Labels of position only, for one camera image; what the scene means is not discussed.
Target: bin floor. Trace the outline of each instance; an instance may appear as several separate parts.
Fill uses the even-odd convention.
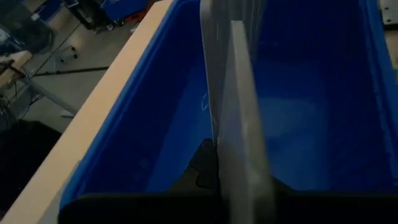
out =
[[[258,60],[253,69],[272,174],[297,190],[329,189],[319,67]]]
[[[297,190],[329,189],[327,104],[316,63],[258,60],[254,73],[272,174]],[[167,190],[183,174],[202,140],[211,138],[206,93],[204,65],[198,65],[189,74],[148,192]]]
[[[169,189],[184,173],[201,142],[211,138],[205,65],[200,61],[188,75],[187,85],[149,179],[147,192]]]

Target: blue plastic bin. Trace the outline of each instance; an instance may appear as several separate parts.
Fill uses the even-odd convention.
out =
[[[61,206],[167,190],[211,137],[199,5],[172,3]],[[274,176],[297,190],[396,188],[398,95],[375,1],[268,1],[253,68]]]
[[[148,0],[105,0],[101,8],[113,21],[124,19],[147,7]]]

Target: gray panel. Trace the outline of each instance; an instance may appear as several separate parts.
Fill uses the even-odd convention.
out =
[[[269,223],[274,214],[257,94],[242,21],[231,21],[218,136],[221,194],[230,223]]]
[[[205,52],[213,139],[218,135],[220,102],[229,42],[231,20],[243,21],[251,58],[255,57],[262,12],[266,0],[201,0],[200,20]]]

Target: wooden edge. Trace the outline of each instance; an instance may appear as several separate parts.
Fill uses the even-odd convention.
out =
[[[164,0],[152,6],[1,224],[38,223],[42,219],[76,163],[85,155],[171,2]]]
[[[20,69],[23,65],[25,65],[25,63],[31,57],[32,57],[32,54],[25,50],[22,52],[17,52],[17,53],[11,54],[8,57],[0,57],[0,62],[13,59],[14,63],[12,64],[12,66],[16,69]],[[15,72],[11,71],[10,69],[6,70],[2,74],[0,74],[0,87],[3,87],[4,85],[8,85],[14,75],[15,75]]]
[[[398,68],[398,30],[386,32],[386,43],[390,52],[392,66]]]

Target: gray floor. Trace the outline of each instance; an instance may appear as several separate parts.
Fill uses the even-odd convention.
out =
[[[72,45],[77,48],[79,58],[68,60],[64,64],[58,63],[56,69],[71,70],[109,66],[130,37],[132,26],[132,24],[126,24],[124,27],[116,28],[111,32],[95,34],[93,31],[86,30],[82,25],[79,25],[73,18],[62,29],[72,31],[72,34],[69,38],[65,38],[65,42],[61,41],[64,43],[60,46],[60,49]],[[42,68],[39,72],[54,71],[54,62],[52,58],[49,58],[49,55],[35,56],[25,69],[28,71],[36,70],[40,66]],[[103,75],[104,72],[75,73],[51,77],[34,77],[34,80],[76,109],[80,109]],[[60,132],[64,132],[72,119],[61,117],[61,111],[62,109],[59,106],[46,98],[42,98],[30,107],[24,119],[41,121]]]

